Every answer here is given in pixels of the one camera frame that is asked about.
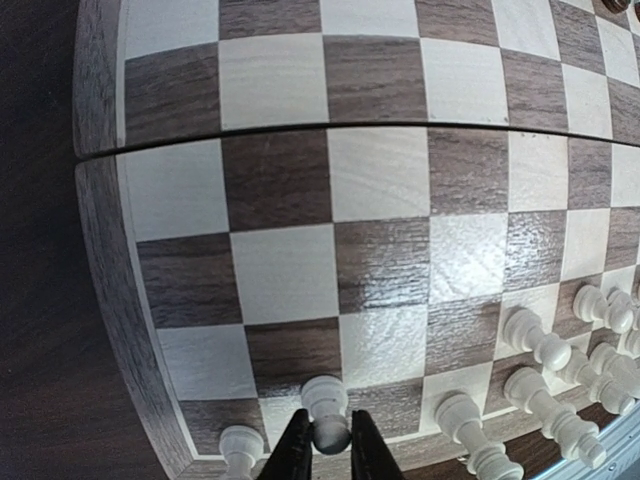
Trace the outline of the dark pawn four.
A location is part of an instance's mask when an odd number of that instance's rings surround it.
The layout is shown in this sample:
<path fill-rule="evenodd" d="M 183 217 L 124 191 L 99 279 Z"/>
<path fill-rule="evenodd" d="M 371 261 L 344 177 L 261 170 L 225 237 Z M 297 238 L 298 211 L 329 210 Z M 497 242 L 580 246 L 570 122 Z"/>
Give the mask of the dark pawn four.
<path fill-rule="evenodd" d="M 631 4 L 631 0 L 602 0 L 603 5 L 613 14 L 621 14 Z"/>

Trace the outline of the wooden chess board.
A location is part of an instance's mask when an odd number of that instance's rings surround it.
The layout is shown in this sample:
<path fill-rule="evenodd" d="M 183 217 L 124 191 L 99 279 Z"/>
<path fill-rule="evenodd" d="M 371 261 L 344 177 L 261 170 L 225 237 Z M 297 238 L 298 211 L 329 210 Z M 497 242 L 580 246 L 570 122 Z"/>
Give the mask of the wooden chess board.
<path fill-rule="evenodd" d="M 518 308 L 584 352 L 584 285 L 639 294 L 639 6 L 602 1 L 83 1 L 79 206 L 113 353 L 164 474 L 264 454 L 331 375 L 404 469 L 458 456 L 447 394 L 506 441 L 539 369 Z"/>

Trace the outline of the white rook corner piece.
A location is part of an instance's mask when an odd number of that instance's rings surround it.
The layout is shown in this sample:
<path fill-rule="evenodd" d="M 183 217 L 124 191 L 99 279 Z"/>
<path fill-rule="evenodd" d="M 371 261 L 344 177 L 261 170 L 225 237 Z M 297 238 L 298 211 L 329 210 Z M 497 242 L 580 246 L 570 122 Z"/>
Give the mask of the white rook corner piece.
<path fill-rule="evenodd" d="M 264 440 L 255 429 L 234 425 L 222 432 L 219 448 L 226 463 L 221 479 L 251 480 L 252 469 L 264 452 Z"/>

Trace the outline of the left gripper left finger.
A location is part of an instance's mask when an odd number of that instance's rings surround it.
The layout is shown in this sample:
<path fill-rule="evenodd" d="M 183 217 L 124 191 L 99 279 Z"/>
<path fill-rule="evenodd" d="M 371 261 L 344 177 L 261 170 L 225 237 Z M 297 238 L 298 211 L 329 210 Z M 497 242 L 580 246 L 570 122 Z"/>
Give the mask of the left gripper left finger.
<path fill-rule="evenodd" d="M 312 438 L 308 411 L 296 410 L 257 480 L 310 480 Z"/>

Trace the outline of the white pawn second row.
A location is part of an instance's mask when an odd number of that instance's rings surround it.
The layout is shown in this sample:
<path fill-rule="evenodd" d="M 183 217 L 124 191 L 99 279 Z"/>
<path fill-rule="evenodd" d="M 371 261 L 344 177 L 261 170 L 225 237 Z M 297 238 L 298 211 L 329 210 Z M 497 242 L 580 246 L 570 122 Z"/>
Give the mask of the white pawn second row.
<path fill-rule="evenodd" d="M 620 289 L 614 289 L 607 297 L 607 325 L 615 333 L 628 333 L 635 323 L 635 306 L 632 298 Z"/>

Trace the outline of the white tall piece carried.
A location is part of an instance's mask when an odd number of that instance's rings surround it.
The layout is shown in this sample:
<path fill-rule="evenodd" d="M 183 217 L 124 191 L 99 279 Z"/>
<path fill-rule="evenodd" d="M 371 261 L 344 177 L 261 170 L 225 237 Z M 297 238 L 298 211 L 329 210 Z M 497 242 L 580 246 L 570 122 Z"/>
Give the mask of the white tall piece carried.
<path fill-rule="evenodd" d="M 605 462 L 607 452 L 598 439 L 597 424 L 583 420 L 574 405 L 556 400 L 536 370 L 518 369 L 507 379 L 503 392 L 513 406 L 541 422 L 542 435 L 559 446 L 564 459 L 581 460 L 591 469 Z"/>

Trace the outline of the white pawn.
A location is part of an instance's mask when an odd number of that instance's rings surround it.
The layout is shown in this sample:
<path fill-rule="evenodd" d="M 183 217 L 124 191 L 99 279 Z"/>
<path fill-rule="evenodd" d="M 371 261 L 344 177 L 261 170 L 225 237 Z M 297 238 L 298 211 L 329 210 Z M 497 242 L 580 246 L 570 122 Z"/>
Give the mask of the white pawn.
<path fill-rule="evenodd" d="M 609 328 L 607 325 L 608 296 L 593 285 L 584 285 L 574 298 L 572 306 L 574 315 L 586 323 L 602 321 L 604 326 Z"/>
<path fill-rule="evenodd" d="M 313 443 L 324 455 L 343 452 L 351 441 L 346 419 L 348 395 L 342 381 L 321 375 L 307 381 L 301 389 L 302 407 L 313 423 Z"/>
<path fill-rule="evenodd" d="M 518 309 L 505 322 L 504 342 L 519 352 L 532 352 L 537 363 L 557 372 L 567 366 L 572 346 L 554 332 L 545 333 L 541 318 L 528 309 Z"/>

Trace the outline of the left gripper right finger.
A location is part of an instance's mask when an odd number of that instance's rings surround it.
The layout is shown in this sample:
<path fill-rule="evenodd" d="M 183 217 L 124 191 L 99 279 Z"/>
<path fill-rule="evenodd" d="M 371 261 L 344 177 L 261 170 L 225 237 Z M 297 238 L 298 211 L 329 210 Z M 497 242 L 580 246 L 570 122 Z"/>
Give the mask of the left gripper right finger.
<path fill-rule="evenodd" d="M 402 480 L 403 474 L 371 415 L 352 411 L 351 478 Z"/>

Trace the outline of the front aluminium rail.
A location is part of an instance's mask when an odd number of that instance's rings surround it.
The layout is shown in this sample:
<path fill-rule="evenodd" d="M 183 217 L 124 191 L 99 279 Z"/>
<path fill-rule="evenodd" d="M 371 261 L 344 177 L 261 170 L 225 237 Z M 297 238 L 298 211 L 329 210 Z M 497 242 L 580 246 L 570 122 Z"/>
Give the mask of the front aluminium rail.
<path fill-rule="evenodd" d="M 605 462 L 590 469 L 579 461 L 562 460 L 542 473 L 526 479 L 618 479 L 639 459 L 639 406 L 618 417 L 599 435 L 607 451 Z"/>

